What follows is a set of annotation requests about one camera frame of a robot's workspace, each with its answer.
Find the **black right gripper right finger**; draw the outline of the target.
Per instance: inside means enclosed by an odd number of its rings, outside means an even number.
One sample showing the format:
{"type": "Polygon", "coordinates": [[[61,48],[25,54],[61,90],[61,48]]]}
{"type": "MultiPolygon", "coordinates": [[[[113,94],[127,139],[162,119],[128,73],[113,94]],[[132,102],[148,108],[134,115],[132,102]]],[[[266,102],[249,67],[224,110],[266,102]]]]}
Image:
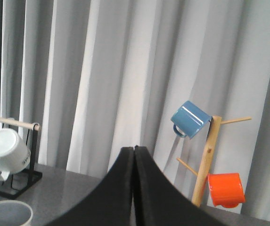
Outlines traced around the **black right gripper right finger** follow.
{"type": "Polygon", "coordinates": [[[161,172],[147,148],[136,146],[133,198],[138,226],[223,226],[184,197],[161,172]]]}

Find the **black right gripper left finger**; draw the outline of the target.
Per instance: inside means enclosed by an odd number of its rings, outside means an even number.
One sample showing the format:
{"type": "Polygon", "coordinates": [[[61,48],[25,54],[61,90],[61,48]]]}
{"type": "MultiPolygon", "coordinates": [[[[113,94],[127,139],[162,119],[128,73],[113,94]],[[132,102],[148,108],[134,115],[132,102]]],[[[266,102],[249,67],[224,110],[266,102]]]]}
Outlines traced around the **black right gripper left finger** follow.
{"type": "Polygon", "coordinates": [[[81,202],[49,226],[128,226],[132,206],[134,149],[123,147],[109,172],[81,202]]]}

